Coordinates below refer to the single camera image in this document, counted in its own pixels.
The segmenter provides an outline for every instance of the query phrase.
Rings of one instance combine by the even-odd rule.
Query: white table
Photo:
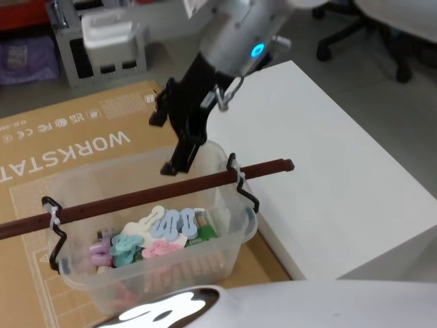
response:
[[[250,76],[208,136],[242,165],[293,160],[249,184],[294,279],[397,279],[437,236],[437,201],[291,61]]]

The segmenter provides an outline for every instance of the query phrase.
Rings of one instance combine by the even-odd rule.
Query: clear plastic bin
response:
[[[66,171],[54,179],[50,196],[63,207],[71,207],[226,170],[223,149],[208,142],[200,148],[189,174],[161,176],[160,168],[173,149],[160,148]],[[205,208],[218,238],[97,273],[88,247],[97,241],[98,232],[120,233],[128,222],[138,222],[158,204],[176,210]],[[241,244],[256,233],[252,207],[232,184],[61,225],[68,238],[59,255],[60,274],[67,285],[88,292],[107,314],[179,288],[217,282],[231,273]],[[51,249],[57,237],[50,232],[48,241]]]

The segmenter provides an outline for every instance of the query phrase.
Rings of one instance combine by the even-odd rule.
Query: white machine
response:
[[[150,124],[167,117],[179,143],[162,174],[187,172],[206,139],[213,107],[223,111],[238,91],[225,95],[235,78],[262,69],[290,42],[276,36],[296,8],[325,0],[186,1],[189,16],[211,10],[214,18],[200,52],[184,78],[170,79],[157,98]],[[432,0],[356,0],[363,11],[391,26],[437,42],[437,3]],[[153,39],[153,29],[135,6],[84,16],[90,59],[109,65],[112,58],[134,57],[137,38]],[[96,327],[435,327],[437,284],[396,282],[286,282],[223,290],[205,286],[182,290],[140,305]]]

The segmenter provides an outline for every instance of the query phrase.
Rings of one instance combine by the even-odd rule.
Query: gray floor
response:
[[[437,70],[412,62],[414,78],[395,81],[395,64],[377,35],[366,31],[333,47],[328,63],[315,59],[317,41],[345,27],[351,18],[328,13],[315,21],[308,12],[293,15],[282,34],[293,51],[275,63],[294,60],[329,96],[387,149],[430,193],[437,197]],[[0,88],[0,117],[85,96],[110,87],[146,79],[165,83],[181,77],[197,52],[199,37],[148,49],[150,72],[88,88],[71,90],[65,76],[58,81]]]

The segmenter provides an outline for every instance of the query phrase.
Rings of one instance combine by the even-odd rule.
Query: cardboard sheet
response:
[[[1,222],[42,213],[40,199],[63,170],[175,145],[169,125],[148,125],[158,91],[157,84],[141,82],[0,120]],[[50,270],[45,231],[0,241],[0,259],[2,327],[83,328],[104,318],[86,293]],[[287,279],[257,235],[219,284]]]

